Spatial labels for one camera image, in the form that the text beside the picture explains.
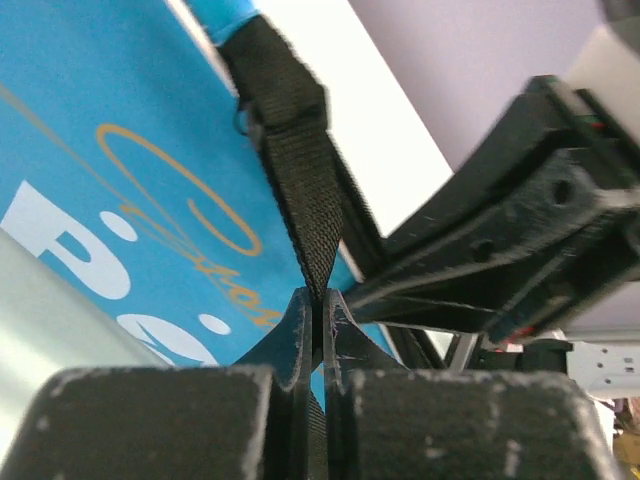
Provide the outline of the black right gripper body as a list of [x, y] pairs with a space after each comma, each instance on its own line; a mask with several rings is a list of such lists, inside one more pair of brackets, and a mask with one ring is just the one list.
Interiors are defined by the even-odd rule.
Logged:
[[527, 89], [550, 103], [567, 139], [496, 208], [494, 261], [513, 274], [500, 288], [493, 340], [527, 338], [614, 293], [639, 269], [639, 176], [624, 142], [583, 95], [556, 76]]

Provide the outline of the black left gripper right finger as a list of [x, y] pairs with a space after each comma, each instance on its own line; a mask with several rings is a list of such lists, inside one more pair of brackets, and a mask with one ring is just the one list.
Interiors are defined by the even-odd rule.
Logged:
[[595, 408], [562, 374], [409, 370], [323, 305], [333, 479], [618, 479]]

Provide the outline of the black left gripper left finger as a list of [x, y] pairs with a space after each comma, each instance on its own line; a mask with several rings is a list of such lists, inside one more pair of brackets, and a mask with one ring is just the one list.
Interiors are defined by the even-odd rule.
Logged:
[[54, 375], [2, 465], [5, 479], [304, 479], [312, 309], [229, 367], [109, 367]]

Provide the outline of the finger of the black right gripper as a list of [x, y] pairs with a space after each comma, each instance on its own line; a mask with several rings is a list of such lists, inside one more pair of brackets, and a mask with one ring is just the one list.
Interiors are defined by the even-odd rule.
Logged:
[[382, 268], [347, 301], [372, 305], [495, 259], [502, 244], [482, 224], [595, 119], [566, 82], [531, 78], [461, 168], [386, 239]]
[[630, 212], [494, 212], [346, 296], [355, 319], [490, 335], [563, 325], [630, 278]]

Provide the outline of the blue sport racket bag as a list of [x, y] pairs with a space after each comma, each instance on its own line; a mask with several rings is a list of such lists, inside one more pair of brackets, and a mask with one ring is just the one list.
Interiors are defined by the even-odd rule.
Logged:
[[237, 106], [164, 1], [1, 5], [1, 229], [170, 365], [304, 283]]

